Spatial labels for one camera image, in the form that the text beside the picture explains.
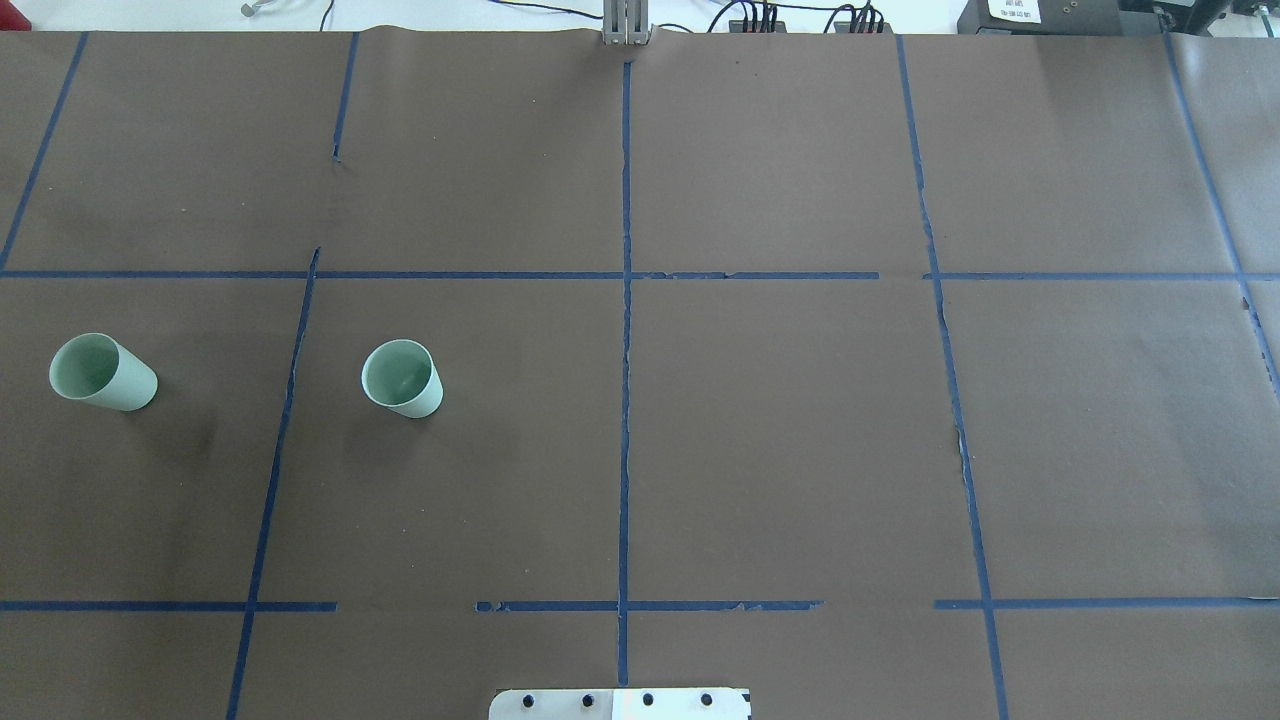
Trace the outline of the black USB hub left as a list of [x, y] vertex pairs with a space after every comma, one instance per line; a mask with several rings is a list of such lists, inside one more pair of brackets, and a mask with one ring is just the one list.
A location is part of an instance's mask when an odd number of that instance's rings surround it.
[[786, 33], [787, 26], [783, 20], [776, 18], [767, 19], [733, 19], [728, 20], [728, 32], [736, 35], [765, 35], [765, 33]]

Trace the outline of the grey aluminium frame post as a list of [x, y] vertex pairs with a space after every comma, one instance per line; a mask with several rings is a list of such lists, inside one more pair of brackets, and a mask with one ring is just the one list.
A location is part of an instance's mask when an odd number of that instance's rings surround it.
[[648, 45], [653, 35], [648, 0], [605, 0], [602, 38], [605, 46]]

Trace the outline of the brown paper table cover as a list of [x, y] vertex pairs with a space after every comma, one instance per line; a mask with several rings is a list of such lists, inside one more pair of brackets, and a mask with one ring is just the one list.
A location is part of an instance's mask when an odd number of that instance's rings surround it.
[[3, 716], [1275, 719], [1276, 187], [1261, 38], [5, 33]]

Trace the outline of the black usb hub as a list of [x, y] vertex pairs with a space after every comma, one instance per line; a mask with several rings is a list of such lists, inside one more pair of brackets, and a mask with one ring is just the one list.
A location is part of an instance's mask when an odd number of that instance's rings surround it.
[[836, 35], [891, 35], [892, 26], [881, 15], [835, 20], [829, 28]]
[[776, 18], [767, 19], [733, 19], [728, 20], [728, 32], [736, 35], [765, 35], [765, 33], [786, 33], [787, 26], [783, 20]]

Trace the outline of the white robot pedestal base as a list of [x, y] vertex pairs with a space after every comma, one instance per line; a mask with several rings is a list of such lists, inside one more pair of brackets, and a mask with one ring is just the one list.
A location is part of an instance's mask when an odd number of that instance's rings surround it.
[[751, 719], [748, 689], [728, 687], [508, 689], [489, 719]]

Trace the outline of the pale green cup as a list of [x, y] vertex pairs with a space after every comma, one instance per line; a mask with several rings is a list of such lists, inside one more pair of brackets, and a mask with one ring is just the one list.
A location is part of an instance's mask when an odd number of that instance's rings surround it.
[[132, 413], [157, 393], [156, 373], [128, 348], [104, 333], [68, 340], [52, 356], [47, 379], [60, 397]]
[[375, 347], [360, 379], [371, 402], [401, 416], [426, 418], [443, 404], [444, 387], [433, 356], [413, 340], [390, 340]]

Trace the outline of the black USB hub right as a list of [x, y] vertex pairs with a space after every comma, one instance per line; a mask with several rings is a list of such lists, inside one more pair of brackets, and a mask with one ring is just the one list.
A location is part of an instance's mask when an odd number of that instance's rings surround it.
[[836, 35], [891, 35], [892, 26], [881, 15], [835, 20], [829, 28]]

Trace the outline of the black computer box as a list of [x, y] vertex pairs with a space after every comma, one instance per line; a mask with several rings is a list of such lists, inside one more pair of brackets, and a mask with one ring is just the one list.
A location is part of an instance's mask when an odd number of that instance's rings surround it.
[[1117, 1], [966, 1], [959, 35], [1119, 36]]

